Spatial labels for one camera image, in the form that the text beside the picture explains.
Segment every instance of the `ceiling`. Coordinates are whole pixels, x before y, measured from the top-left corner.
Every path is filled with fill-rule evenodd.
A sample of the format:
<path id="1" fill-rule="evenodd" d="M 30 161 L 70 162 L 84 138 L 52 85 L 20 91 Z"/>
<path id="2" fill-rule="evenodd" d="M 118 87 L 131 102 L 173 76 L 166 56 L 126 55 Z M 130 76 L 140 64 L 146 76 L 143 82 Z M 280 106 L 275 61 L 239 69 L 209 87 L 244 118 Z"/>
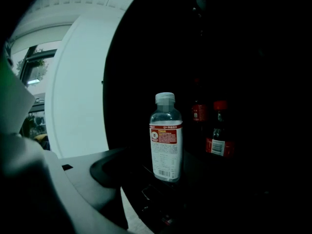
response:
<path id="1" fill-rule="evenodd" d="M 71 25 L 92 7 L 103 8 L 122 17 L 133 0 L 35 0 L 11 36 L 16 40 L 36 30 Z"/>

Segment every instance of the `floor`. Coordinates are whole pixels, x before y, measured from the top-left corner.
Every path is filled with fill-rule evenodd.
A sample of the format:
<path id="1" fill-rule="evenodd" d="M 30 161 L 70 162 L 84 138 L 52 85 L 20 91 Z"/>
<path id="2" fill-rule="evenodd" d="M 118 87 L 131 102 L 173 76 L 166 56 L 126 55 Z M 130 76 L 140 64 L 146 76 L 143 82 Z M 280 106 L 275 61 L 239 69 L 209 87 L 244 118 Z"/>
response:
<path id="1" fill-rule="evenodd" d="M 147 228 L 147 226 L 141 221 L 141 219 L 139 219 L 122 189 L 121 199 L 128 221 L 128 231 L 136 234 L 152 234 L 153 232 Z"/>

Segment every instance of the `red bottle cap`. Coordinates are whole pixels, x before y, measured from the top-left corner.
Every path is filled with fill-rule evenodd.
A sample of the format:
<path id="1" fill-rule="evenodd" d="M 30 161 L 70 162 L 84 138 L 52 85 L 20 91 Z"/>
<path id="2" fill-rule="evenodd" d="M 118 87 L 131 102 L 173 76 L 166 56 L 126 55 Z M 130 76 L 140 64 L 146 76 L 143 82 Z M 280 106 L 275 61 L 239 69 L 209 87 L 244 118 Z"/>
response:
<path id="1" fill-rule="evenodd" d="M 218 100 L 214 102 L 214 109 L 216 111 L 219 110 L 226 110 L 228 109 L 228 103 L 226 102 L 226 100 Z"/>

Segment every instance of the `bottle label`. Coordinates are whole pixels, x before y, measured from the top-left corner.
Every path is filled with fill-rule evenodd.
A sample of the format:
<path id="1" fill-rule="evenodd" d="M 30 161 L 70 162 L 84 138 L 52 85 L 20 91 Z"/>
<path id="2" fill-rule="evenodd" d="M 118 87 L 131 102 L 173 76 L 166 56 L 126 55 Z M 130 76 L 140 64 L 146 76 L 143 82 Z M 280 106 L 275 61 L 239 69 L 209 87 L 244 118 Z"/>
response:
<path id="1" fill-rule="evenodd" d="M 235 142 L 220 141 L 206 138 L 206 152 L 217 154 L 224 157 L 232 157 L 235 150 Z"/>
<path id="2" fill-rule="evenodd" d="M 178 178 L 183 154 L 182 124 L 150 125 L 150 136 L 154 174 L 164 178 Z"/>
<path id="3" fill-rule="evenodd" d="M 197 104 L 192 107 L 193 121 L 207 121 L 207 106 L 204 104 Z"/>

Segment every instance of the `white bottle cap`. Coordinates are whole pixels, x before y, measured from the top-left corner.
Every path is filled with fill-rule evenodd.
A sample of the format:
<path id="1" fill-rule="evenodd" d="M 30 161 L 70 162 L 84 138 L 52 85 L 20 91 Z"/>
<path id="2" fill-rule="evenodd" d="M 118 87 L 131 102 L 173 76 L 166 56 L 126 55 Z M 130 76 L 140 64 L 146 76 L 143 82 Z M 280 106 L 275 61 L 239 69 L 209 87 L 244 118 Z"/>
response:
<path id="1" fill-rule="evenodd" d="M 173 93 L 164 92 L 159 93 L 155 96 L 155 103 L 158 104 L 159 102 L 175 102 L 176 98 Z"/>

